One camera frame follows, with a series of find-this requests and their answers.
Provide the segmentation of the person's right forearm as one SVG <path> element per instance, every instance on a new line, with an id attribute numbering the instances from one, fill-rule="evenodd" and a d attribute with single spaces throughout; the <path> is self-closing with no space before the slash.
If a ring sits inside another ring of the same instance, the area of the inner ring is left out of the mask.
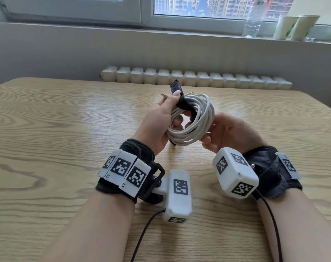
<path id="1" fill-rule="evenodd" d="M 266 199 L 276 220 L 283 262 L 331 262 L 331 223 L 300 189 Z"/>

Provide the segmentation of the white green paper cup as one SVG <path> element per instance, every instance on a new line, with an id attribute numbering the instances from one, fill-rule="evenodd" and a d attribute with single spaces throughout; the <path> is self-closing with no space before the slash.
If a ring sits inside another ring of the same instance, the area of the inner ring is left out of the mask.
<path id="1" fill-rule="evenodd" d="M 299 15 L 291 31 L 290 40 L 304 41 L 319 18 L 320 15 Z"/>
<path id="2" fill-rule="evenodd" d="M 296 16 L 279 16 L 273 40 L 286 40 L 297 20 Z"/>

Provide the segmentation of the person's left forearm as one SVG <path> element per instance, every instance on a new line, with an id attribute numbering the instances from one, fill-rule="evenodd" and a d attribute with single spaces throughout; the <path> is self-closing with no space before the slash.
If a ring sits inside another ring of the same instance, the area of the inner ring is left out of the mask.
<path id="1" fill-rule="evenodd" d="M 134 212 L 126 196 L 95 191 L 40 262 L 123 262 Z"/>

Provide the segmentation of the black right wrist band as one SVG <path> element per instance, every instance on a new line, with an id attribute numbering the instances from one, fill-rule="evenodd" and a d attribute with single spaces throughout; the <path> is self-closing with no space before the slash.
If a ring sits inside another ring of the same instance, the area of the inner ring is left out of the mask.
<path id="1" fill-rule="evenodd" d="M 249 163 L 254 164 L 254 171 L 259 178 L 259 185 L 252 192 L 258 200 L 261 197 L 274 199 L 282 196 L 287 189 L 303 190 L 298 180 L 292 179 L 287 168 L 277 157 L 278 150 L 273 146 L 260 146 L 243 154 Z"/>

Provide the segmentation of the person's left hand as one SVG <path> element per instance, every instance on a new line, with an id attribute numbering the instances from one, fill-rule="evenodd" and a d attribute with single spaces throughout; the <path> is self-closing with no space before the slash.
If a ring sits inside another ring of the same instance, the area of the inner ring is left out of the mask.
<path id="1" fill-rule="evenodd" d="M 145 144 L 158 155 L 169 141 L 167 130 L 171 124 L 171 114 L 172 110 L 163 110 L 163 98 L 152 104 L 132 139 Z"/>

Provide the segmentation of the white window frame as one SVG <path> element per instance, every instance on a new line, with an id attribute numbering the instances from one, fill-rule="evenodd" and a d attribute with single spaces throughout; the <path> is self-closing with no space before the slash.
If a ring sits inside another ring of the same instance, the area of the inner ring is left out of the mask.
<path id="1" fill-rule="evenodd" d="M 241 36 L 253 0 L 0 0 L 13 21 L 43 21 Z M 331 39 L 331 0 L 267 0 L 256 37 L 273 36 L 279 16 L 320 15 L 309 37 Z"/>

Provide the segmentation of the black wrist band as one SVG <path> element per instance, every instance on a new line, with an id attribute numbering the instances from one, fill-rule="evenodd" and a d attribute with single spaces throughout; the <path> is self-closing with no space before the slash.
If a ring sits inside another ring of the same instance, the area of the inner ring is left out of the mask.
<path id="1" fill-rule="evenodd" d="M 252 192 L 258 200 L 261 197 L 274 199 L 282 196 L 287 189 L 303 190 L 298 180 L 292 179 L 287 168 L 277 157 L 278 150 L 273 146 L 260 146 L 243 154 L 249 163 L 254 164 L 254 171 L 259 178 L 259 185 Z"/>
<path id="2" fill-rule="evenodd" d="M 138 159 L 142 160 L 144 163 L 151 167 L 151 172 L 146 177 L 144 184 L 139 190 L 139 193 L 135 198 L 132 198 L 120 190 L 117 185 L 114 185 L 100 177 L 95 189 L 98 192 L 104 194 L 124 195 L 132 200 L 133 203 L 137 203 L 137 199 L 140 198 L 141 200 L 153 205 L 160 204 L 163 201 L 163 196 L 153 193 L 153 190 L 161 183 L 161 179 L 165 174 L 165 170 L 159 163 L 154 162 L 155 154 L 153 151 L 148 146 L 135 139 L 127 139 L 121 144 L 119 149 L 136 155 Z"/>

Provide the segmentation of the white single marker plate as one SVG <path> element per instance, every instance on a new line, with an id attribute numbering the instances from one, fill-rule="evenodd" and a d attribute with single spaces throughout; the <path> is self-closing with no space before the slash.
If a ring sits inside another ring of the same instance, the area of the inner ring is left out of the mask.
<path id="1" fill-rule="evenodd" d="M 296 168 L 291 163 L 289 157 L 285 153 L 276 152 L 276 156 L 279 158 L 279 160 L 282 162 L 286 170 L 288 171 L 291 179 L 293 180 L 300 180 L 302 176 L 300 173 L 296 170 Z"/>

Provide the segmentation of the white radiator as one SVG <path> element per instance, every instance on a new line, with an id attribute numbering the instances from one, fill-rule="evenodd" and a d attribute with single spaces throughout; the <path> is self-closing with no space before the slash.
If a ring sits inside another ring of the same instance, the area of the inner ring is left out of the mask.
<path id="1" fill-rule="evenodd" d="M 291 90 L 292 82 L 281 77 L 207 73 L 141 67 L 107 66 L 99 75 L 104 82 L 170 85 L 177 80 L 185 87 Z"/>

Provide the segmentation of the clear plastic bottle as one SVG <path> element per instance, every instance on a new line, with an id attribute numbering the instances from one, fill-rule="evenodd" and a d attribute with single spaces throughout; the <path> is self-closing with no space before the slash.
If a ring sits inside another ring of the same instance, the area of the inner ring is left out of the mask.
<path id="1" fill-rule="evenodd" d="M 266 8 L 267 0 L 252 1 L 242 32 L 243 37 L 256 38 L 264 18 Z"/>

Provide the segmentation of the white triple marker plate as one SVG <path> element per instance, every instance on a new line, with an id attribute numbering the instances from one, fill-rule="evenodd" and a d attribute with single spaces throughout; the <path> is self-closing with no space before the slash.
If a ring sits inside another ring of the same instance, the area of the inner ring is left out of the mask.
<path id="1" fill-rule="evenodd" d="M 144 184 L 151 167 L 122 149 L 114 150 L 101 170 L 98 177 L 110 183 L 135 198 Z"/>

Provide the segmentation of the black left wrist band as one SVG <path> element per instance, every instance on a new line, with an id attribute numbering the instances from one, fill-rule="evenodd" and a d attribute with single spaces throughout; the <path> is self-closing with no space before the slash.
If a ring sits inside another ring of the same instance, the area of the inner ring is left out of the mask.
<path id="1" fill-rule="evenodd" d="M 161 179 L 165 174 L 165 170 L 159 163 L 154 162 L 155 154 L 153 151 L 148 146 L 135 139 L 127 139 L 121 144 L 119 149 L 136 155 L 138 159 L 142 160 L 144 163 L 151 167 L 151 172 L 146 177 L 144 184 L 139 190 L 139 193 L 135 198 L 132 198 L 120 190 L 117 185 L 114 185 L 100 177 L 95 189 L 98 192 L 104 194 L 124 195 L 132 200 L 133 203 L 137 203 L 137 199 L 140 198 L 141 200 L 153 205 L 160 204 L 163 201 L 163 196 L 153 193 L 153 190 L 161 183 Z"/>

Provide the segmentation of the person's right hand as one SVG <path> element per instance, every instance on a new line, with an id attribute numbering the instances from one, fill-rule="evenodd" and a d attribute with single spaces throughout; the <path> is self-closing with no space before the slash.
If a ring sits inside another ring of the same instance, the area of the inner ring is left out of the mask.
<path id="1" fill-rule="evenodd" d="M 237 118 L 237 126 L 223 132 L 207 131 L 200 141 L 205 149 L 213 153 L 217 153 L 221 148 L 230 147 L 245 154 L 252 149 L 268 145 L 251 125 L 240 118 Z"/>

